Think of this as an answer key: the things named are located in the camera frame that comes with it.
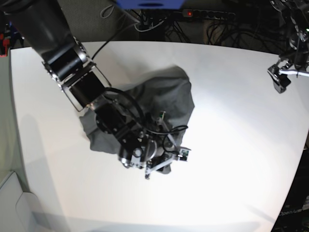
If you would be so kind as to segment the dark grey t-shirt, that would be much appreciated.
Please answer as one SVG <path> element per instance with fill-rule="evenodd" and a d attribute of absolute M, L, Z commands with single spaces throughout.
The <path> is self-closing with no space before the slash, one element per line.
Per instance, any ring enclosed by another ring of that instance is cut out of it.
<path fill-rule="evenodd" d="M 90 149 L 117 156 L 121 146 L 129 153 L 140 147 L 137 135 L 123 118 L 124 113 L 131 111 L 140 119 L 141 127 L 149 129 L 148 115 L 157 118 L 165 111 L 172 127 L 183 125 L 177 140 L 181 145 L 195 107 L 189 77 L 179 67 L 159 71 L 125 89 L 105 88 L 96 97 L 95 105 L 95 109 L 88 109 L 80 117 Z"/>

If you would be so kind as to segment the black power strip red light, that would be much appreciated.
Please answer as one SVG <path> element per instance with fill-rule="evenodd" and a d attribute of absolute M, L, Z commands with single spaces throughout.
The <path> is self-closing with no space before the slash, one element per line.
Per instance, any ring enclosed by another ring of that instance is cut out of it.
<path fill-rule="evenodd" d="M 183 17 L 194 19 L 214 19 L 214 20 L 231 20 L 236 19 L 235 13 L 221 12 L 221 11 L 208 11 L 208 10 L 182 10 Z"/>

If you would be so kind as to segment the blue box at top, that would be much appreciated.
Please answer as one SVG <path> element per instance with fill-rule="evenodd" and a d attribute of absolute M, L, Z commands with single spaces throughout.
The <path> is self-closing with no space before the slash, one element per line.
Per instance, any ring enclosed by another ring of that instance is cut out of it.
<path fill-rule="evenodd" d="M 123 9 L 180 9 L 184 0 L 117 0 Z"/>

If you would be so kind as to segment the red clamp at table corner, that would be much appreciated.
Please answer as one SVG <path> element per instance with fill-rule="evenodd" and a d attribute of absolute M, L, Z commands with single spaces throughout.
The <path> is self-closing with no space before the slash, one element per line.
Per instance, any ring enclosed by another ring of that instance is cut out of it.
<path fill-rule="evenodd" d="M 6 57 L 10 47 L 10 37 L 5 36 L 4 32 L 0 34 L 0 56 Z"/>

